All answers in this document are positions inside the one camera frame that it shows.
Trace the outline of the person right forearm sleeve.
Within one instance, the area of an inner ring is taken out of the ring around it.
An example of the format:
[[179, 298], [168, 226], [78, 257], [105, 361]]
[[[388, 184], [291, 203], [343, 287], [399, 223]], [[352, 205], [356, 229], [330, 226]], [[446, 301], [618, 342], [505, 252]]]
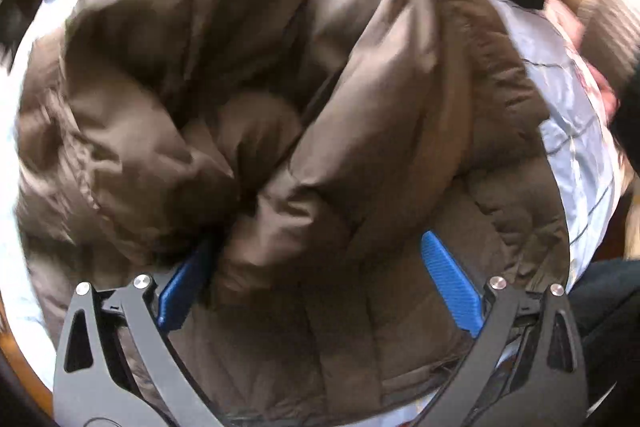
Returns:
[[618, 101], [639, 67], [639, 0], [584, 0], [582, 56], [608, 80]]

